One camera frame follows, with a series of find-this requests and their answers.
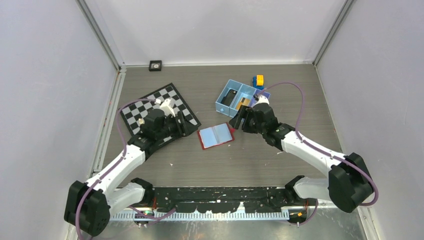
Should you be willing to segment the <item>red leather card holder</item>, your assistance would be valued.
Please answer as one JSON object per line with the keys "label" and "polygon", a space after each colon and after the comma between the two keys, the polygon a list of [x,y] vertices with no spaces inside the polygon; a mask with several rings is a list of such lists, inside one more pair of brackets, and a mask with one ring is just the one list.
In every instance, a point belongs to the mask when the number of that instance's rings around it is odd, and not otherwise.
{"label": "red leather card holder", "polygon": [[235,140],[234,129],[228,122],[203,128],[197,131],[197,136],[203,150],[216,147]]}

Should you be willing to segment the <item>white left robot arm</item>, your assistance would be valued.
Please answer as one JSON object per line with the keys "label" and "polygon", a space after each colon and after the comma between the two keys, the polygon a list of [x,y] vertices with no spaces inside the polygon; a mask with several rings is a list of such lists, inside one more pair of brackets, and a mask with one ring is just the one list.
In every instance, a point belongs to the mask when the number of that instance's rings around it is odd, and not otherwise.
{"label": "white left robot arm", "polygon": [[123,151],[100,173],[85,182],[75,181],[68,190],[64,220],[93,237],[107,226],[111,217],[133,204],[148,207],[154,200],[153,185],[134,178],[118,186],[154,152],[198,130],[181,112],[167,114],[151,110],[142,119],[140,130],[126,142]]}

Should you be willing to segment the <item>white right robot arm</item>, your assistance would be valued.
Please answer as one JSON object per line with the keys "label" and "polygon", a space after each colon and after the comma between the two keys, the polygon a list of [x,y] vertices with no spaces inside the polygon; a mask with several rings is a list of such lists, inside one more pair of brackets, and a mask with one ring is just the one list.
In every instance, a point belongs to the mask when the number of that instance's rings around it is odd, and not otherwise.
{"label": "white right robot arm", "polygon": [[359,154],[345,155],[313,142],[295,127],[279,122],[269,104],[242,106],[229,124],[245,133],[260,134],[268,145],[300,158],[324,174],[323,178],[299,175],[287,183],[285,198],[291,205],[299,205],[304,199],[319,199],[351,213],[378,200],[378,188]]}

